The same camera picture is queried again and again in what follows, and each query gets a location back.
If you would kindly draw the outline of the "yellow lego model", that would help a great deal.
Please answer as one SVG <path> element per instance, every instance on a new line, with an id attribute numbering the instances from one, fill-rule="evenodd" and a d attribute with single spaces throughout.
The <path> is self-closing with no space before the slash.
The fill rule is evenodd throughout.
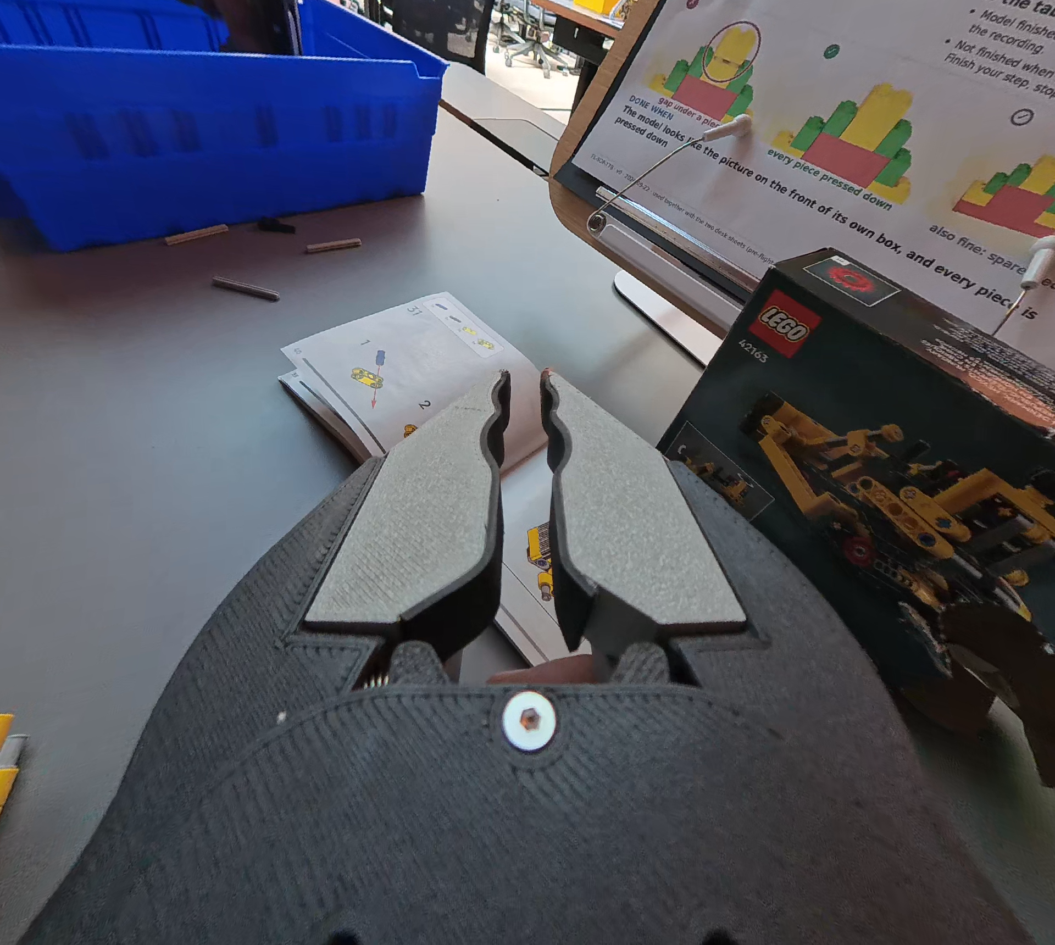
<path id="1" fill-rule="evenodd" d="M 0 787 L 0 809 L 3 813 L 9 794 L 15 786 L 15 782 L 20 772 L 20 763 L 28 741 L 28 736 L 12 731 L 15 716 L 9 713 L 1 714 L 1 787 Z"/>

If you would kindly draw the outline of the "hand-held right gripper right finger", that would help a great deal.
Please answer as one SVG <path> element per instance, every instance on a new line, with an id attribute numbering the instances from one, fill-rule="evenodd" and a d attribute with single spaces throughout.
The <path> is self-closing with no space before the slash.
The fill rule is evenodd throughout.
<path id="1" fill-rule="evenodd" d="M 727 637 L 748 616 L 671 465 L 564 377 L 540 378 L 552 472 L 548 539 L 565 645 L 600 677 L 626 650 Z"/>

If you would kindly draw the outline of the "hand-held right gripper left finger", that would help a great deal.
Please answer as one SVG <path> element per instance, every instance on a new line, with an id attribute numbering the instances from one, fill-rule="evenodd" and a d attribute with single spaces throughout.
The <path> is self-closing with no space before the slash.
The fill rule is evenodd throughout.
<path id="1" fill-rule="evenodd" d="M 311 587 L 306 631 L 425 642 L 447 660 L 490 626 L 509 404 L 499 370 L 375 466 Z"/>

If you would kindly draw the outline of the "wooden office desk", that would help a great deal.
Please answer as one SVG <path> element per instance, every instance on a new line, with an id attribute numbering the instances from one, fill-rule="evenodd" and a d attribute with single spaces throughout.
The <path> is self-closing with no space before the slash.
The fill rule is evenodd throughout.
<path id="1" fill-rule="evenodd" d="M 602 64 L 612 42 L 624 28 L 624 20 L 611 18 L 575 4 L 574 0 L 532 0 L 545 15 L 554 15 L 553 42 L 582 60 L 576 101 L 579 101 Z"/>

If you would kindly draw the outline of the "dark lego set box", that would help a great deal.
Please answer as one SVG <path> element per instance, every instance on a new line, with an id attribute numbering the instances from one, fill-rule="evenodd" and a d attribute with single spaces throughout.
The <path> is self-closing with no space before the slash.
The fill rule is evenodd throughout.
<path id="1" fill-rule="evenodd" d="M 931 720 L 1005 703 L 1053 787 L 1050 369 L 822 250 L 766 273 L 658 447 Z"/>

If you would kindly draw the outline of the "grey office chair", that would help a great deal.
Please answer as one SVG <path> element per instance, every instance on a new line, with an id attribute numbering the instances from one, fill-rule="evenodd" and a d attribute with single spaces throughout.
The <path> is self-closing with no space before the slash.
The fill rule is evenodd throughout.
<path id="1" fill-rule="evenodd" d="M 519 58 L 532 60 L 546 80 L 551 78 L 554 55 L 546 12 L 533 0 L 496 0 L 495 12 L 492 53 L 502 54 L 506 68 Z"/>

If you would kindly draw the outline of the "lego instruction booklet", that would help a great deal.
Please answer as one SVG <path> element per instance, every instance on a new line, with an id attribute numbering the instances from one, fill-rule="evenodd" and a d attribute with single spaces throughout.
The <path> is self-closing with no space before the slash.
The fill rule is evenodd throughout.
<path id="1" fill-rule="evenodd" d="M 548 540 L 551 470 L 540 371 L 450 293 L 415 298 L 283 348 L 284 390 L 358 462 L 382 457 L 472 386 L 510 375 L 501 608 L 496 624 L 530 666 L 570 655 Z"/>

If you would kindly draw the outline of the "blue plastic bin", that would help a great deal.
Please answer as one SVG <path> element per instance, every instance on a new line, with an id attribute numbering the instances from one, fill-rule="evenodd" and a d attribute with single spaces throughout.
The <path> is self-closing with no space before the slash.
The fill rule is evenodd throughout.
<path id="1" fill-rule="evenodd" d="M 174 0 L 1 0 L 2 218 L 47 248 L 414 196 L 447 63 L 328 0 L 305 55 Z"/>

